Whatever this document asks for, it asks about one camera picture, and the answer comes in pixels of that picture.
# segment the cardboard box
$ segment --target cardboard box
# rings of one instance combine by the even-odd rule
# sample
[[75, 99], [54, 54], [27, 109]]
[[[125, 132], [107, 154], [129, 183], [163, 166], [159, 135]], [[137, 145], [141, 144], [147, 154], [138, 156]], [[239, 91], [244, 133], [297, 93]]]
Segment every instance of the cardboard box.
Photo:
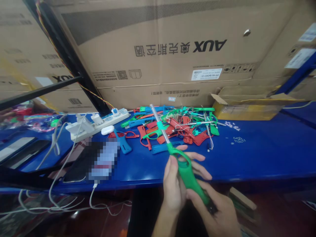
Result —
[[175, 107], [210, 106], [217, 93], [225, 86], [236, 86], [236, 82], [184, 83], [155, 86], [135, 86], [98, 89], [102, 97], [116, 108], [134, 109], [139, 106], [173, 105]]
[[[0, 91], [20, 91], [18, 83], [33, 90], [71, 78], [22, 0], [1, 1], [0, 8], [0, 76], [12, 79]], [[75, 83], [62, 90], [79, 88]]]
[[250, 78], [298, 1], [50, 0], [98, 88]]
[[271, 120], [285, 106], [299, 102], [275, 87], [224, 87], [215, 99], [214, 115], [223, 120]]
[[254, 78], [291, 76], [316, 52], [316, 2], [301, 0]]
[[[0, 92], [0, 100], [22, 93], [25, 92]], [[42, 104], [50, 109], [63, 113], [97, 112], [97, 109], [82, 89], [54, 91], [33, 100], [37, 104]]]
[[305, 101], [316, 100], [316, 78], [305, 78], [289, 95], [293, 98], [303, 99]]

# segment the finger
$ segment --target finger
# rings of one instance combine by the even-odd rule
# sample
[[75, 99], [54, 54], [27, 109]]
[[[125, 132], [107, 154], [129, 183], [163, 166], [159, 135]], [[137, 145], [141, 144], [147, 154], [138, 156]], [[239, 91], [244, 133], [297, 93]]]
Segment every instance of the finger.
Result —
[[199, 163], [192, 161], [192, 168], [193, 168], [193, 173], [201, 176], [205, 180], [211, 180], [212, 176], [211, 174], [206, 170], [206, 168]]
[[201, 197], [196, 192], [194, 192], [192, 189], [187, 189], [187, 198], [192, 201], [194, 207], [201, 215], [204, 223], [214, 221], [213, 217], [206, 209], [206, 206], [204, 205]]
[[191, 159], [191, 160], [198, 160], [198, 161], [203, 161], [205, 160], [205, 156], [201, 155], [201, 154], [198, 154], [196, 152], [185, 152], [185, 154]]
[[188, 148], [188, 145], [180, 145], [180, 146], [177, 146], [177, 149], [178, 150], [186, 150]]
[[170, 160], [170, 168], [169, 168], [169, 173], [167, 175], [168, 180], [177, 180], [177, 175], [178, 175], [178, 161], [174, 156], [169, 157]]
[[170, 170], [170, 156], [169, 156], [168, 162], [167, 162], [166, 167], [165, 167], [164, 180], [167, 178], [167, 176], [169, 174], [169, 170]]
[[221, 194], [218, 193], [215, 189], [213, 189], [213, 187], [209, 183], [203, 182], [198, 179], [197, 182], [199, 183], [201, 188], [207, 192], [207, 194], [213, 200], [216, 206], [220, 206], [223, 203], [223, 198], [221, 197]]

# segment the paper sticker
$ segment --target paper sticker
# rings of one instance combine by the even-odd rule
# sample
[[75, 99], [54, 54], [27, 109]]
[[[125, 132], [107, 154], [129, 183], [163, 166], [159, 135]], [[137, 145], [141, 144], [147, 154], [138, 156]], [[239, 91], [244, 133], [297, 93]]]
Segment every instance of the paper sticker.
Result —
[[35, 78], [42, 86], [49, 86], [53, 84], [53, 82], [48, 77], [35, 77]]
[[316, 52], [316, 49], [301, 49], [285, 68], [300, 68]]
[[313, 23], [305, 33], [300, 37], [299, 41], [312, 42], [316, 38], [316, 23]]
[[41, 98], [39, 98], [39, 97], [36, 97], [36, 98], [40, 101], [41, 104], [46, 104], [46, 102], [44, 100], [42, 100]]
[[192, 73], [191, 81], [218, 79], [221, 75], [222, 70], [222, 68], [194, 70]]

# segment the power strip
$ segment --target power strip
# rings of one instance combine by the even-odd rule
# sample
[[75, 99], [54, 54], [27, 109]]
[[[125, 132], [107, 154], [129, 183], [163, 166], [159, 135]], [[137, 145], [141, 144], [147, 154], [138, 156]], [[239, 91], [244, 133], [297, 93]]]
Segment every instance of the power strip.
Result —
[[127, 109], [120, 109], [118, 110], [120, 112], [120, 115], [119, 116], [116, 116], [114, 117], [113, 115], [111, 116], [107, 116], [103, 119], [104, 123], [100, 124], [100, 125], [96, 125], [95, 123], [93, 123], [93, 127], [94, 127], [94, 131], [93, 132], [90, 132], [90, 133], [87, 133], [86, 131], [83, 131], [82, 133], [80, 133], [78, 136], [77, 135], [74, 135], [72, 133], [70, 133], [70, 139], [77, 143], [81, 140], [84, 140], [86, 139], [87, 137], [91, 137], [93, 136], [94, 134], [98, 133], [98, 132], [101, 132], [101, 130], [107, 126], [110, 126], [110, 125], [114, 125], [118, 122], [121, 122], [122, 120], [128, 118], [130, 116], [129, 112], [127, 111]]

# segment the hand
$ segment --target hand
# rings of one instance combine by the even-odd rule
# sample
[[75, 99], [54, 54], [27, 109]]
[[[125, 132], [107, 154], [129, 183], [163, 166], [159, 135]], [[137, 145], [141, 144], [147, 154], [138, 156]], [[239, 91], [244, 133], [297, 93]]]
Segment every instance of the hand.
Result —
[[[186, 150], [187, 145], [180, 145], [179, 150]], [[191, 160], [203, 161], [205, 157], [196, 152], [185, 152]], [[210, 173], [200, 164], [192, 161], [193, 173], [200, 175], [205, 180], [211, 180]], [[178, 175], [178, 161], [174, 156], [169, 156], [164, 174], [164, 201], [163, 206], [170, 211], [179, 213], [186, 201], [186, 188]]]
[[232, 200], [216, 192], [211, 185], [198, 180], [201, 188], [212, 198], [218, 212], [212, 216], [206, 209], [200, 196], [192, 189], [187, 190], [187, 198], [200, 213], [209, 236], [214, 237], [241, 237], [236, 211]]

